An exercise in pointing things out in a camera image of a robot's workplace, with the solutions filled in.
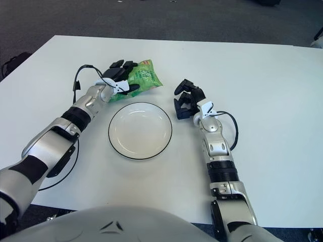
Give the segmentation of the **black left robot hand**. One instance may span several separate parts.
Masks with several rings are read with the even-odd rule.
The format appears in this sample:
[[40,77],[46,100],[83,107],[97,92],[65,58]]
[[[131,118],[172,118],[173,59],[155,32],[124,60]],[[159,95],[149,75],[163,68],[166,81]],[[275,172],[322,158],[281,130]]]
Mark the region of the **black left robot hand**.
[[[134,67],[137,67],[138,63],[135,63],[133,61],[124,61],[119,60],[117,62],[114,62],[110,65],[109,69],[107,69],[102,77],[103,78],[110,78],[115,82],[115,85],[119,84],[121,81],[126,81],[129,78],[130,73],[133,71]],[[125,90],[123,87],[117,88],[118,92],[122,95],[127,95],[128,93],[135,91],[139,89],[139,84],[129,84],[129,90]]]

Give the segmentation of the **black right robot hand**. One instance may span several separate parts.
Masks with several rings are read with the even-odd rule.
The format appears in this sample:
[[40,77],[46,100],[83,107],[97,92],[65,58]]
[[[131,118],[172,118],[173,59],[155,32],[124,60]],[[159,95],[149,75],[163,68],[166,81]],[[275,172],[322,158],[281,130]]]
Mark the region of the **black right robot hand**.
[[199,112],[197,103],[205,99],[202,89],[184,79],[174,91],[174,95],[179,94],[179,99],[174,98],[177,119],[187,119]]

